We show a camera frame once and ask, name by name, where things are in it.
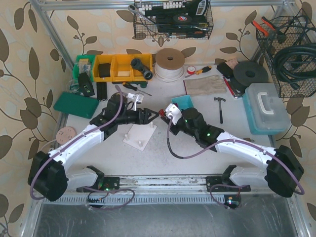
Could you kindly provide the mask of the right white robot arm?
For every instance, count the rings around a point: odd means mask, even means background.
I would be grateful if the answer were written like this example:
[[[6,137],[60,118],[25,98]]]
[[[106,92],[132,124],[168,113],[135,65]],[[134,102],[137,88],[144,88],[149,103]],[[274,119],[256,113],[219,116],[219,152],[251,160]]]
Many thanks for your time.
[[[305,194],[300,183],[304,169],[289,147],[265,147],[237,138],[221,128],[207,124],[195,108],[181,111],[174,104],[169,104],[165,110],[160,110],[159,115],[168,125],[166,142],[174,157],[190,159],[207,150],[230,154],[259,168],[259,179],[265,181],[276,194],[285,198],[293,194]],[[194,155],[176,154],[171,147],[170,134],[177,135],[179,132],[193,137],[203,149]]]

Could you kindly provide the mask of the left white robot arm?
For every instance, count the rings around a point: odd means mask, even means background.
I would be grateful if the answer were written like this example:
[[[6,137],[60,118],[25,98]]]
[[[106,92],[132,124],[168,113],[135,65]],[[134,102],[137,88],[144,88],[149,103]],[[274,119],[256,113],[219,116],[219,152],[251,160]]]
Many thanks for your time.
[[[115,133],[119,125],[147,125],[159,116],[158,112],[148,108],[129,109],[127,94],[119,86],[116,89],[117,93],[111,96],[106,107],[81,133],[55,150],[36,153],[28,177],[31,198],[37,199],[33,191],[49,201],[56,201],[65,191],[108,190],[104,173],[94,166],[74,172],[70,172],[69,168],[82,155]]]

